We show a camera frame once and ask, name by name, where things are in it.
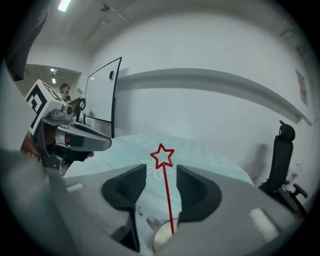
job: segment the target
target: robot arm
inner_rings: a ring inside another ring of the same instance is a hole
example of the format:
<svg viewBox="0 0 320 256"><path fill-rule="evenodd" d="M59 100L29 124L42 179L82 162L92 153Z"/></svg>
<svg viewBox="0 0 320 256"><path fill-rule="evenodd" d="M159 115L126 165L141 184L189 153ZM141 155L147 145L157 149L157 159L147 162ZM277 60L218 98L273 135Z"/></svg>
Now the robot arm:
<svg viewBox="0 0 320 256"><path fill-rule="evenodd" d="M72 107L41 80L37 80L26 101L36 112L29 131L45 167L60 169L73 161L84 161L92 151L110 148L109 137L81 123L74 122ZM47 146L46 133L54 132L55 143Z"/></svg>

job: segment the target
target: light blue table surface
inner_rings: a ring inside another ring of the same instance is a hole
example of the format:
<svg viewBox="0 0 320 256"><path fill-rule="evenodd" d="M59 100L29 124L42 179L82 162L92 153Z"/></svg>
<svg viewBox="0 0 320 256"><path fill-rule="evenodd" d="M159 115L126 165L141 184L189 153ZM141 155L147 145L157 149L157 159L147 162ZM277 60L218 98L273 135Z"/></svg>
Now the light blue table surface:
<svg viewBox="0 0 320 256"><path fill-rule="evenodd" d="M174 218L181 212L181 197L176 187L176 166L185 165L231 177L253 185L249 175L235 162L222 154L200 145L194 140L182 139L167 135L128 135L112 139L111 147L106 151L94 153L94 157L84 162L75 161L69 167L65 178L97 174L130 165L146 164L146 186L136 202L136 225L141 253L151 255L150 243L153 236L146 217L152 215L160 222L169 219L168 201L162 169L156 169L156 161L150 153L158 150L162 143L166 149L174 149L171 157L173 167L166 167L170 192L172 215ZM164 153L157 155L166 159Z"/></svg>

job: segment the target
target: chair armrest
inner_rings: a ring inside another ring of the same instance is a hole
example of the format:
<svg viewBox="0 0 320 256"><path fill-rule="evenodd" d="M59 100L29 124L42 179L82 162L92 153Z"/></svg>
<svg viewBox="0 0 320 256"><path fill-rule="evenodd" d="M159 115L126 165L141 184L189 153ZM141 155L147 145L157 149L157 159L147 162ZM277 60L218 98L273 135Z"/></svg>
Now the chair armrest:
<svg viewBox="0 0 320 256"><path fill-rule="evenodd" d="M308 197L308 193L300 187L298 184L293 184L293 187L295 188L295 191L291 194L293 197L296 197L298 194L301 194L304 196L304 198Z"/></svg>
<svg viewBox="0 0 320 256"><path fill-rule="evenodd" d="M277 198L276 200L281 203L282 205L289 208L294 213L299 211L298 205L295 201L285 192L281 187L276 190Z"/></svg>

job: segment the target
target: red star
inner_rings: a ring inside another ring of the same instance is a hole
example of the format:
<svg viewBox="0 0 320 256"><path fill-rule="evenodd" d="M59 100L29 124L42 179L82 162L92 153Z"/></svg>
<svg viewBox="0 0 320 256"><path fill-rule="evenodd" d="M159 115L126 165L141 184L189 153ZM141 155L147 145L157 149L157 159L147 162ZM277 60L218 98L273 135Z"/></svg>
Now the red star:
<svg viewBox="0 0 320 256"><path fill-rule="evenodd" d="M161 149L164 151L164 152L170 152L170 154L168 155L168 160L169 160L169 163L167 162L162 162L159 164L159 160L158 158L155 156L156 154L159 154ZM162 143L160 143L159 145L159 148L158 148L158 151L157 152L154 152L154 153L151 153L150 156L152 156L154 159L155 159L155 168L156 169L159 169L161 166L162 167L165 167L165 166L169 166L169 167L173 167L173 163L171 161L171 156L172 154L175 152L174 149L165 149L164 145L162 145Z"/></svg>

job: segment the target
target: whiteboard frame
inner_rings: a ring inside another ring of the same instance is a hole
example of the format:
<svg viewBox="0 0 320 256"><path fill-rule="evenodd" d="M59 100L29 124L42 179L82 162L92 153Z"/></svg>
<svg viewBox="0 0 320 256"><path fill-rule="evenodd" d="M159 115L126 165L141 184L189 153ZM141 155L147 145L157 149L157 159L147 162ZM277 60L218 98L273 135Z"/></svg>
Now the whiteboard frame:
<svg viewBox="0 0 320 256"><path fill-rule="evenodd" d="M116 58L113 61L109 62L108 64L104 65L103 67L99 68L97 71L95 71L94 73L92 73L91 75L88 76L87 80L86 80L86 86L85 86L85 92L84 92L84 98L86 98L87 95L87 86L88 86L88 81L89 81L89 77L91 77L92 75L94 75L96 72L98 72L99 70L103 69L104 67L108 66L109 64L120 60L119 64L118 64L118 68L116 70L116 74L115 74L115 80L114 80L114 85L113 85L113 95L112 95L112 105L111 105L111 121L107 121L107 120L103 120L103 119L99 119L99 118L95 118L92 116L88 116L88 115L83 115L83 120L84 120L84 124L85 124L85 120L86 118L92 118L95 120L99 120L99 121L103 121L106 123L111 124L111 138L113 139L115 137L115 107L116 107L116 97L115 97L115 92L116 92L116 85L117 85L117 79L118 79L118 73L119 73L119 68L121 65L121 60L122 57Z"/></svg>

